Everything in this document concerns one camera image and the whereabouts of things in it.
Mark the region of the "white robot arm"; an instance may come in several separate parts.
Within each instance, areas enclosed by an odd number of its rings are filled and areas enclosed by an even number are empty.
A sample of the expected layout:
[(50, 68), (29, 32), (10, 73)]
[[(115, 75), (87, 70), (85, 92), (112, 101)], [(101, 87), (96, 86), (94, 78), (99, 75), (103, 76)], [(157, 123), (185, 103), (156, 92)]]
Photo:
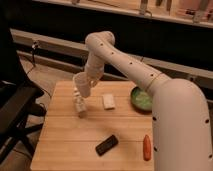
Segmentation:
[(89, 34), (85, 71), (96, 82), (109, 63), (152, 97), (154, 171), (213, 171), (210, 114), (201, 89), (119, 51), (114, 43), (110, 31)]

